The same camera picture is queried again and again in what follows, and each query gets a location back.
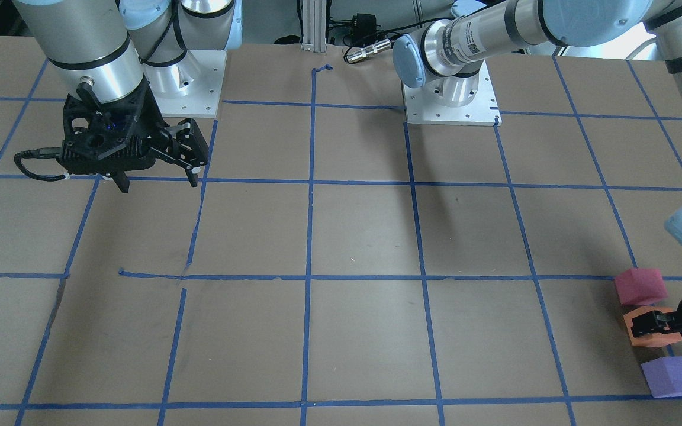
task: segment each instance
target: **purple foam cube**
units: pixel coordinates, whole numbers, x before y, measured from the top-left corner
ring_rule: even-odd
[[[641,364],[655,398],[682,396],[682,356],[665,356]]]
[[[658,269],[631,267],[615,277],[615,287],[623,305],[651,305],[668,296]]]

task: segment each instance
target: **foam cube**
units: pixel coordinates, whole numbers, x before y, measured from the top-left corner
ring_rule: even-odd
[[[651,305],[668,296],[658,269],[631,267],[615,277],[615,287],[623,305]]]
[[[623,319],[625,319],[625,327],[627,327],[628,329],[628,337],[630,337],[630,343],[632,343],[633,346],[661,348],[667,345],[672,345],[673,343],[680,342],[680,340],[682,340],[682,336],[680,335],[680,333],[669,334],[654,333],[647,334],[646,336],[641,337],[633,337],[633,331],[631,331],[630,329],[631,327],[633,327],[633,318],[636,318],[639,315],[646,314],[647,312],[651,311],[674,312],[675,309],[666,308],[663,306],[642,306],[623,315]]]
[[[655,398],[682,396],[682,356],[665,356],[641,364]]]

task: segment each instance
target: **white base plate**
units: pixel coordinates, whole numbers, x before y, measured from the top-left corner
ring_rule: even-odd
[[[157,105],[159,105],[164,117],[215,118],[217,116],[228,52],[224,50],[192,50],[191,53],[207,72],[201,83],[197,82],[197,85],[201,84],[197,87],[197,91],[174,99],[155,96]]]
[[[425,86],[411,89],[403,85],[404,103],[407,107],[407,122],[410,124],[454,124],[458,126],[493,126],[501,114],[498,112],[496,94],[484,64],[480,71],[481,83],[475,99],[463,107],[446,107],[436,104],[424,95]]]

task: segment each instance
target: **pink foam cube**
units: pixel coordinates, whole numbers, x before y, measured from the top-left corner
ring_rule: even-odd
[[[651,305],[668,296],[658,269],[631,267],[615,277],[615,287],[623,305]]]

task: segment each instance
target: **black cable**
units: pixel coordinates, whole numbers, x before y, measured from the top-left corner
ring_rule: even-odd
[[[374,41],[377,41],[377,37],[378,37],[378,36],[387,36],[388,34],[391,34],[391,33],[395,33],[395,34],[398,35],[398,37],[400,37],[400,36],[402,36],[401,33],[398,33],[398,31],[400,31],[400,30],[406,30],[406,29],[409,29],[409,28],[417,27],[417,26],[422,25],[422,24],[430,24],[430,22],[441,21],[441,19],[449,19],[449,20],[451,20],[450,17],[434,17],[434,18],[432,18],[432,19],[426,19],[425,21],[417,22],[417,24],[406,25],[406,26],[398,27],[398,28],[392,28],[392,29],[390,29],[390,30],[376,31],[375,33],[371,33],[371,34],[362,36],[362,37],[360,37],[360,38],[356,38],[355,40],[350,41],[348,45],[346,45],[346,43],[344,43],[346,46],[349,46],[349,48],[346,49],[346,51],[345,51],[344,54],[343,54],[344,62],[346,62],[347,64],[349,64],[349,52],[352,50],[352,47],[353,47],[355,44],[359,43],[360,41],[365,41],[365,40],[367,40],[368,38],[371,38],[371,37],[375,37],[375,40],[374,40]]]
[[[44,176],[37,175],[36,173],[28,170],[24,164],[22,164],[22,159],[58,159],[60,149],[59,148],[39,148],[30,151],[21,151],[14,155],[14,164],[28,178],[40,180],[42,182],[57,182],[58,180],[63,180],[65,175],[57,176]]]

